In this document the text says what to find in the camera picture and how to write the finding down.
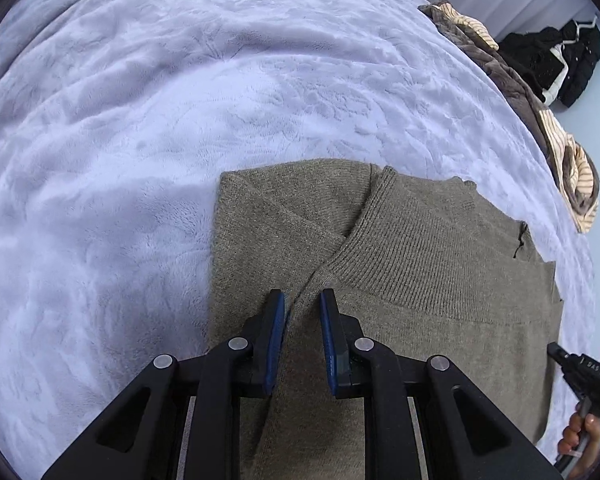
human hand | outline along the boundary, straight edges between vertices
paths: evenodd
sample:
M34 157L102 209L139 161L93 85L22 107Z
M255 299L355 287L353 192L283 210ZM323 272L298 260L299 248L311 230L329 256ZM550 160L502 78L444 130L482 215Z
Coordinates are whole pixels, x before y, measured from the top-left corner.
M562 432L562 439L558 443L558 453L565 455L578 447L580 443L580 431L582 430L582 417L578 415L580 405L576 406L576 412L571 415L569 425ZM600 452L600 419L589 413L584 421L584 429L589 433L590 440L568 478L573 479L583 474L596 461Z

white fleece blanket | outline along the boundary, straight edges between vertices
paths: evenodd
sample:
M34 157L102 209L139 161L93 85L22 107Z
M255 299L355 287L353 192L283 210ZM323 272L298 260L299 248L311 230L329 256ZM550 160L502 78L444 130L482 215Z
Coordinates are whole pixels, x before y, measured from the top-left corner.
M205 351L224 170L341 157L474 180L557 260L562 342L587 349L586 239L531 134L421 3L14 6L0 26L0 448L24 480L152 356ZM549 456L573 409L557 384Z

silver screw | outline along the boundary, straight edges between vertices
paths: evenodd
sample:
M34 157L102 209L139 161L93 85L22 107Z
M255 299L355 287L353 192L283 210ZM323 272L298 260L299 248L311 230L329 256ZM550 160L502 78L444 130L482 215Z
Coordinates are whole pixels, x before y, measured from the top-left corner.
M371 350L374 347L374 342L368 337L361 337L359 339L356 339L354 345L358 350L362 350L363 352L369 352L369 350Z
M158 357L154 359L154 366L156 368L169 368L171 363L173 363L173 358L167 354L158 355Z
M431 366L436 370L444 372L449 368L449 359L443 355L436 355L431 359Z
M243 337L234 337L229 341L229 348L231 350L244 350L247 348L249 342Z

